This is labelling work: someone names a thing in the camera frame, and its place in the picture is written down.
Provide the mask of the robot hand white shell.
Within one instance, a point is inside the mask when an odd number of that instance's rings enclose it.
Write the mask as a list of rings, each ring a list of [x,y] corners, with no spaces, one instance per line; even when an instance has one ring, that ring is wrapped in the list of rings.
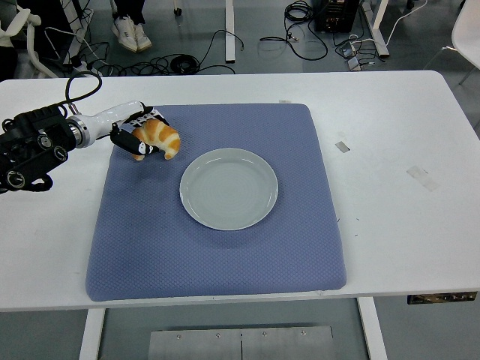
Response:
[[[145,140],[136,138],[132,133],[122,130],[125,122],[136,122],[136,125],[146,123],[146,115],[152,115],[152,106],[146,106],[140,101],[130,101],[104,110],[97,115],[73,115],[68,119],[72,131],[77,129],[76,147],[78,149],[92,145],[96,140],[109,137],[112,143],[133,155],[149,155],[159,152],[158,145],[148,145]]]

